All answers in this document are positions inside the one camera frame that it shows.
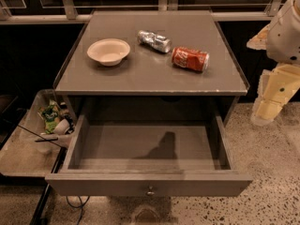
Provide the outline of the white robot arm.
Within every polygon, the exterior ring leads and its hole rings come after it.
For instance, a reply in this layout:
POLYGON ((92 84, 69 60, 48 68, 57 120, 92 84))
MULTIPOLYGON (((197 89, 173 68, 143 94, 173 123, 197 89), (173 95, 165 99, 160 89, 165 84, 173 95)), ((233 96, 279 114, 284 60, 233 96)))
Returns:
POLYGON ((260 76, 251 122, 265 126, 274 121, 300 89, 300 0, 287 0, 277 15, 247 42, 253 50, 265 50, 277 62, 260 76))

